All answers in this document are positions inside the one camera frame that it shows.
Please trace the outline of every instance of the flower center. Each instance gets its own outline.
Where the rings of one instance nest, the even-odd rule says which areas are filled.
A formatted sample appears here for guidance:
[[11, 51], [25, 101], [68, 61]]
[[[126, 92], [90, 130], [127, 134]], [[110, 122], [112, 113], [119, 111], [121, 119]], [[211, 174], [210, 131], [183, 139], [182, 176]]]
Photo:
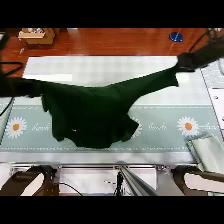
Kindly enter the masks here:
[[12, 129], [13, 129], [13, 131], [17, 131], [17, 130], [19, 130], [19, 124], [14, 124], [13, 126], [12, 126]]
[[186, 128], [187, 130], [192, 130], [192, 124], [190, 124], [190, 123], [186, 123], [186, 124], [185, 124], [185, 128]]

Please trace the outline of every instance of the floral placemat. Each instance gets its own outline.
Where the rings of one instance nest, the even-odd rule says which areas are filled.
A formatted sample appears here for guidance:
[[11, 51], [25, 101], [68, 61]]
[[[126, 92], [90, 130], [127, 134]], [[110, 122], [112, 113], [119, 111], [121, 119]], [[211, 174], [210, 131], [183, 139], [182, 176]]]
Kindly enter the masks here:
[[51, 116], [42, 106], [16, 105], [11, 111], [0, 150], [2, 152], [183, 152], [188, 151], [184, 137], [207, 131], [222, 141], [212, 106], [137, 105], [129, 115], [139, 127], [127, 142], [110, 148], [78, 148], [66, 139], [52, 136]]

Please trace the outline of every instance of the dark green cloth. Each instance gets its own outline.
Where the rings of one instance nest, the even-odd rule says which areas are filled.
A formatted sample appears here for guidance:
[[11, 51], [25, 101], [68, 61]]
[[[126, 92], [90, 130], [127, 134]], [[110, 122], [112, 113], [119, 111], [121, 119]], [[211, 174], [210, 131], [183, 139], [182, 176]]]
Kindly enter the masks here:
[[41, 82], [44, 111], [52, 116], [52, 134], [71, 139], [78, 147], [108, 148], [127, 141], [138, 127], [128, 116], [141, 96], [178, 86], [176, 66], [105, 87], [82, 87]]

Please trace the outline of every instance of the table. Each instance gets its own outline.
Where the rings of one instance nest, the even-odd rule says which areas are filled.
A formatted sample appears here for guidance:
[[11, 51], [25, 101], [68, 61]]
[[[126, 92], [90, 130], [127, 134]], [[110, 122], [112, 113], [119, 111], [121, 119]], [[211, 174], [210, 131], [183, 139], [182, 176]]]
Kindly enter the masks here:
[[[104, 86], [164, 70], [176, 62], [177, 57], [173, 56], [30, 57], [24, 78]], [[13, 139], [8, 137], [10, 133], [4, 133], [0, 162], [194, 163], [184, 142], [184, 125], [190, 122], [196, 125], [199, 133], [211, 132], [220, 141], [222, 134], [201, 71], [178, 73], [177, 79], [180, 87], [148, 94], [134, 103], [129, 115], [140, 123], [139, 128], [131, 140], [114, 143], [109, 149], [77, 148], [68, 139], [57, 142], [51, 134], [51, 117], [43, 112], [40, 98], [19, 97], [14, 102], [8, 122], [13, 124], [21, 118], [21, 125], [25, 125], [26, 130]]]

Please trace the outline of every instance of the t-shirt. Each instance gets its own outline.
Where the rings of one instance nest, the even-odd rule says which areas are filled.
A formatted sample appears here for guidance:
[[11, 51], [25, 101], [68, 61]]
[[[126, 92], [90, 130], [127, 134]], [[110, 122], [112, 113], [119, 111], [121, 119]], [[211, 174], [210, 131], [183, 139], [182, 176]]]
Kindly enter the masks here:
[[41, 82], [42, 105], [52, 116], [52, 134], [68, 138], [78, 147], [108, 148], [127, 141], [138, 123], [128, 116], [141, 96], [177, 86], [176, 66], [105, 87], [83, 87]]

